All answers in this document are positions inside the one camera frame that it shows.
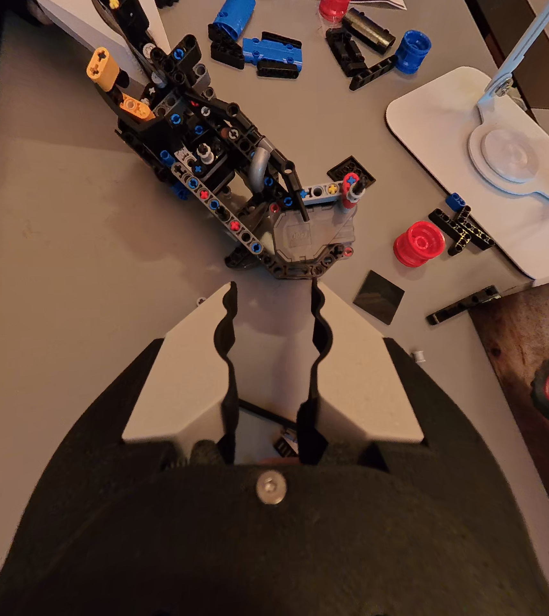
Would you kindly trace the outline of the blue panel piece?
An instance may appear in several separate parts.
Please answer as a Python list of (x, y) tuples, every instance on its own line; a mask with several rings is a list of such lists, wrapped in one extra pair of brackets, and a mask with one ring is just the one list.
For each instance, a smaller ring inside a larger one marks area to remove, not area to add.
[(300, 47), (290, 43), (272, 41), (269, 39), (243, 38), (242, 53), (247, 64), (257, 65), (268, 60), (286, 65), (295, 65), (302, 69), (302, 52)]

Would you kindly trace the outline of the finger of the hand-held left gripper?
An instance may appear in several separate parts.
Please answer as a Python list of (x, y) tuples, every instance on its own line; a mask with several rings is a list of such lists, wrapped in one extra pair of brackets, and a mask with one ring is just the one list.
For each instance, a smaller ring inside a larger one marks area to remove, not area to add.
[(119, 67), (133, 77), (133, 55), (125, 40), (97, 12), (93, 1), (39, 1), (43, 13), (93, 52), (105, 47)]
[(149, 21), (148, 31), (156, 45), (161, 49), (170, 49), (170, 42), (155, 1), (146, 1), (146, 16)]

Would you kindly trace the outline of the black axle rod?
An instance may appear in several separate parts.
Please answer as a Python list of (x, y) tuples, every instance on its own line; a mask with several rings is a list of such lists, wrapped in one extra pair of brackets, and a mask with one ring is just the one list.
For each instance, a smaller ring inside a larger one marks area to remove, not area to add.
[(260, 406), (257, 406), (251, 402), (248, 402), (246, 400), (243, 399), (239, 399), (239, 406), (240, 409), (250, 413), (254, 416), (257, 416), (263, 420), (267, 420), (267, 421), (271, 421), (273, 423), (278, 424), (279, 426), (282, 426), (283, 429), (288, 429), (288, 430), (292, 430), (292, 431), (296, 431), (297, 430), (297, 424), (293, 421), (293, 420), (289, 420), (283, 416), (280, 416), (274, 412), (265, 410), (264, 408), (261, 408)]

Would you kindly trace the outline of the grey desk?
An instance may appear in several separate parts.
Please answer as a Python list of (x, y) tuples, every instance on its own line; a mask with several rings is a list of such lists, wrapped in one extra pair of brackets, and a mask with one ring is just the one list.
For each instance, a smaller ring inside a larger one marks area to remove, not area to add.
[[(404, 290), (390, 326), (353, 309), (406, 351), (462, 409), (506, 475), (549, 582), (549, 498), (468, 314), (425, 316), (488, 285), (526, 282), (502, 254), (474, 247), (408, 269), (394, 239), (443, 201), (443, 190), (388, 130), (391, 100), (462, 65), (494, 62), (463, 1), (366, 7), (400, 37), (429, 35), (414, 78), (388, 74), (358, 92), (323, 39), (314, 1), (258, 1), (246, 33), (301, 40), (297, 81), (213, 63), (207, 24), (222, 1), (162, 12), (170, 43), (196, 36), (217, 96), (241, 109), (290, 160), (303, 185), (353, 155), (376, 178), (355, 222), (354, 255), (323, 281), (352, 303), (373, 270)], [(259, 267), (233, 273), (234, 243), (194, 202), (176, 199), (115, 135), (116, 120), (85, 74), (90, 54), (61, 29), (9, 14), (0, 53), (0, 569), (48, 461), (87, 407), (153, 339), (223, 284), (238, 285), (240, 396), (274, 412), (306, 398), (311, 343), (306, 282)]]

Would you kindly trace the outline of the black cylinder piece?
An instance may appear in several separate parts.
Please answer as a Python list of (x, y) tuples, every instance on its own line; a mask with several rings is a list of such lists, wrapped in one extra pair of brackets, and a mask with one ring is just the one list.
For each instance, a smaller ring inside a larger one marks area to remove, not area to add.
[(349, 8), (342, 18), (342, 26), (351, 35), (360, 39), (373, 51), (384, 55), (394, 44), (396, 37), (355, 8)]

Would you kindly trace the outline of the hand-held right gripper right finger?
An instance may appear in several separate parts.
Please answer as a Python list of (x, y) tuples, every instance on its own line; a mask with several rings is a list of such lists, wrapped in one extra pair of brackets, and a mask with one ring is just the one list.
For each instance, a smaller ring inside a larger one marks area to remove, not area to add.
[(311, 282), (317, 358), (297, 413), (301, 463), (318, 463), (329, 445), (362, 452), (371, 443), (424, 439), (384, 336), (332, 290)]

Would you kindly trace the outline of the white book stand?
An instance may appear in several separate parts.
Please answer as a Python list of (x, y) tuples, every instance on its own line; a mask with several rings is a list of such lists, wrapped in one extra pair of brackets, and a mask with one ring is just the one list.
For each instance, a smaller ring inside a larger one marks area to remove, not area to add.
[(499, 71), (460, 66), (392, 101), (386, 123), (529, 278), (549, 281), (549, 135), (507, 94), (549, 1)]

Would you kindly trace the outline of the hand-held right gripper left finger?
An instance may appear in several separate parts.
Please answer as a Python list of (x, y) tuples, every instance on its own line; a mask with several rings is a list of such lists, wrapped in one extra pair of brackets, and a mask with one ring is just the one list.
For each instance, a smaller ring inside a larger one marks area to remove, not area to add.
[(125, 443), (171, 442), (188, 458), (212, 441), (233, 463), (240, 418), (229, 358), (235, 343), (238, 288), (219, 288), (165, 335), (122, 433)]

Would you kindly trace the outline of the blue curved panel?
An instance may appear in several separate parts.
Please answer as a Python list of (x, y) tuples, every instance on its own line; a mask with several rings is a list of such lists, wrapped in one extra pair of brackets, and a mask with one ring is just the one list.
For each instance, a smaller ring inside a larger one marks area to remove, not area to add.
[(256, 1), (225, 1), (212, 25), (237, 42), (252, 17)]

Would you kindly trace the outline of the black square tile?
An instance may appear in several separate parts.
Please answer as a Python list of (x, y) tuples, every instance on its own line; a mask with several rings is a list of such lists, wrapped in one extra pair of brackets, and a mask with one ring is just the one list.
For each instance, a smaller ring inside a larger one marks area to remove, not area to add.
[(372, 269), (366, 274), (353, 304), (379, 320), (391, 325), (405, 291)]
[(349, 173), (356, 174), (359, 179), (364, 179), (366, 188), (371, 187), (376, 182), (375, 177), (353, 156), (345, 158), (342, 162), (332, 167), (327, 172), (327, 176), (332, 181), (340, 182)]

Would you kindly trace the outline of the black cross beam piece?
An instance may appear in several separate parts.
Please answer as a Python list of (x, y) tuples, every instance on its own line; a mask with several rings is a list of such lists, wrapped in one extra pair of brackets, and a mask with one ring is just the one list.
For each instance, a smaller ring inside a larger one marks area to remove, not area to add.
[(453, 218), (449, 218), (440, 209), (433, 210), (428, 218), (430, 222), (452, 239), (453, 243), (448, 248), (449, 256), (460, 254), (469, 243), (482, 251), (496, 245), (494, 239), (473, 222), (471, 208), (468, 205), (463, 206), (456, 212)]

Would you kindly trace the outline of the building brick vehicle model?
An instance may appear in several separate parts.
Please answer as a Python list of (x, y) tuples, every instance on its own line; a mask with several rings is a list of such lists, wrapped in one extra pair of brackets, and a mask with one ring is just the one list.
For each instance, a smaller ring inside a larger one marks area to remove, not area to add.
[(279, 280), (316, 280), (353, 256), (354, 217), (366, 193), (349, 173), (301, 186), (295, 164), (235, 102), (217, 97), (197, 38), (169, 51), (148, 31), (140, 1), (93, 1), (147, 77), (140, 96), (105, 47), (86, 74), (117, 117), (116, 134), (180, 198), (195, 198), (236, 242), (229, 269), (263, 266)]

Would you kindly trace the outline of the toy set box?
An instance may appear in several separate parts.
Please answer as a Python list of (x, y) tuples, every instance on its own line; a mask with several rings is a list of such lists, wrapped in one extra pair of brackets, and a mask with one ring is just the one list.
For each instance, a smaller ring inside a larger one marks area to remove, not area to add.
[(549, 497), (549, 283), (470, 316)]

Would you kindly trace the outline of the red wheel rim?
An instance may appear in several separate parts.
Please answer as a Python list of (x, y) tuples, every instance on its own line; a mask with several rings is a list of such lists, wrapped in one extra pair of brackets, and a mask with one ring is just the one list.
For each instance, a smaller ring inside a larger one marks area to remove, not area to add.
[(329, 23), (339, 23), (348, 11), (350, 1), (322, 0), (318, 4), (320, 16)]
[(432, 222), (418, 221), (394, 242), (395, 257), (402, 265), (417, 268), (440, 256), (445, 249), (445, 237)]

